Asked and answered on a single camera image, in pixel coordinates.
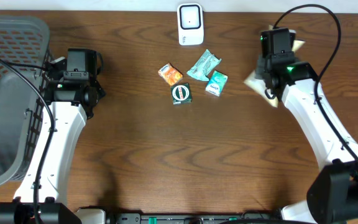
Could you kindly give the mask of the yellow white snack bag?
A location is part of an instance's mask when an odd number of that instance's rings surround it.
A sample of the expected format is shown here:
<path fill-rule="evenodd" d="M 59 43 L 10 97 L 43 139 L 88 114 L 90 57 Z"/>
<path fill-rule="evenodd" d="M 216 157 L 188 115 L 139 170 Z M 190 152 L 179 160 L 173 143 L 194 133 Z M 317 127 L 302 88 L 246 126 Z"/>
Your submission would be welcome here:
<path fill-rule="evenodd" d="M 291 39 L 291 49 L 296 52 L 302 45 L 305 43 L 304 40 L 296 39 L 296 31 L 290 29 L 290 39 Z M 256 70 L 253 70 L 250 75 L 244 80 L 244 84 L 254 90 L 258 95 L 260 95 L 270 106 L 274 108 L 278 107 L 278 99 L 269 99 L 265 95 L 264 91 L 266 90 L 265 82 L 262 79 L 257 78 Z"/>

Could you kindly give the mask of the teal Kleenex tissue pack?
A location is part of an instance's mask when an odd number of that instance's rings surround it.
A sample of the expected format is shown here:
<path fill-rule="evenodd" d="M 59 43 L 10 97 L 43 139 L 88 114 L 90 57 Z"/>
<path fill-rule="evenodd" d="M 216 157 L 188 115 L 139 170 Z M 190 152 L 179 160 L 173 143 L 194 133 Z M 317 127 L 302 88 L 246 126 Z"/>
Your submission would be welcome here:
<path fill-rule="evenodd" d="M 227 79 L 227 75 L 215 70 L 206 85 L 205 90 L 215 96 L 220 96 L 225 84 L 227 83 Z"/>

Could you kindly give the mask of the light green wrapper pack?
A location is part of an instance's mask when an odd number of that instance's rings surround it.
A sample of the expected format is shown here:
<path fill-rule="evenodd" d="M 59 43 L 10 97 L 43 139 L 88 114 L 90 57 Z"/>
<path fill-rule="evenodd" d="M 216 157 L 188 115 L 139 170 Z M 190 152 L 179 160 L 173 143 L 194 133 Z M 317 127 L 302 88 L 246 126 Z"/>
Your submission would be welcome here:
<path fill-rule="evenodd" d="M 187 71 L 187 75 L 191 78 L 202 82 L 208 82 L 209 73 L 221 62 L 220 58 L 217 58 L 208 49 L 202 54 L 198 61 Z"/>

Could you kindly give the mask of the green round-logo box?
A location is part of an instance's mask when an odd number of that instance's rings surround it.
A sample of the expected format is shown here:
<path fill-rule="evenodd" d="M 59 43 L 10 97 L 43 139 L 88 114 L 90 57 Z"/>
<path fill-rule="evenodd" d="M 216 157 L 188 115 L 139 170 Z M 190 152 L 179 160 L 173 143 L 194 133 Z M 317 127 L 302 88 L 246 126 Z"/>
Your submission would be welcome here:
<path fill-rule="evenodd" d="M 192 102 L 190 85 L 188 83 L 177 84 L 171 87 L 172 102 L 181 105 Z"/>

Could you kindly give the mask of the orange tissue pack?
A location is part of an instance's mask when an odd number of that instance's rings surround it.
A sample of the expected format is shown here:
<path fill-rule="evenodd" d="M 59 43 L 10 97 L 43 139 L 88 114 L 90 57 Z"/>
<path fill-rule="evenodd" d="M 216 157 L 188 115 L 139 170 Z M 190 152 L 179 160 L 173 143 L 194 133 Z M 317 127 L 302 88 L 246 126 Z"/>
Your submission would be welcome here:
<path fill-rule="evenodd" d="M 159 71 L 158 74 L 170 85 L 173 86 L 177 84 L 182 78 L 183 75 L 175 69 L 170 63 L 164 65 Z"/>

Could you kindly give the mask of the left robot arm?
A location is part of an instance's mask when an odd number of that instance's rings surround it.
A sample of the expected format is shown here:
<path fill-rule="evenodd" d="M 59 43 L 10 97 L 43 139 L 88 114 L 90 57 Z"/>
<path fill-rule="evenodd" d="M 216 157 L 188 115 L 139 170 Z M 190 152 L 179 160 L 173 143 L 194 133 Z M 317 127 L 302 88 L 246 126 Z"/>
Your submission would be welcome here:
<path fill-rule="evenodd" d="M 44 91 L 44 123 L 26 176 L 11 202 L 0 202 L 0 223 L 109 223 L 107 212 L 67 206 L 67 185 L 78 138 L 105 96 L 97 81 L 99 52 L 70 49 L 50 62 Z"/>

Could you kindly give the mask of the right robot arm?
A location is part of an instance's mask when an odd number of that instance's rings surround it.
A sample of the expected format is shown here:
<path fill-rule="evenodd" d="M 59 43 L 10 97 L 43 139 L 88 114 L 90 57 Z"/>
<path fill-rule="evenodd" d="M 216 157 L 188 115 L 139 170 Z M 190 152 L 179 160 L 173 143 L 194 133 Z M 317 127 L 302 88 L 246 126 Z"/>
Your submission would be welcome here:
<path fill-rule="evenodd" d="M 281 101 L 295 117 L 319 167 L 306 200 L 281 208 L 281 219 L 344 223 L 358 218 L 358 143 L 331 108 L 311 65 L 290 51 L 262 53 L 252 78 L 267 99 Z"/>

